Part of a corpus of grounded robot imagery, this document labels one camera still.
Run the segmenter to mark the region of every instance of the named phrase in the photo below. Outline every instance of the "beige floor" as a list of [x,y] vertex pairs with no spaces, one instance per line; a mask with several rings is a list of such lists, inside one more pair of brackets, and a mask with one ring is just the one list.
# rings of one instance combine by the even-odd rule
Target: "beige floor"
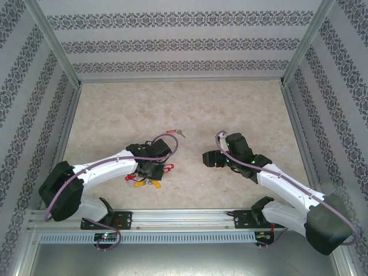
[[[83,86],[64,159],[92,162],[181,129],[180,145],[162,188],[134,188],[124,177],[88,193],[113,208],[241,208],[272,191],[230,171],[207,168],[202,154],[215,150],[219,130],[242,133],[256,154],[307,184],[278,81],[107,83]],[[169,145],[173,141],[166,139]]]

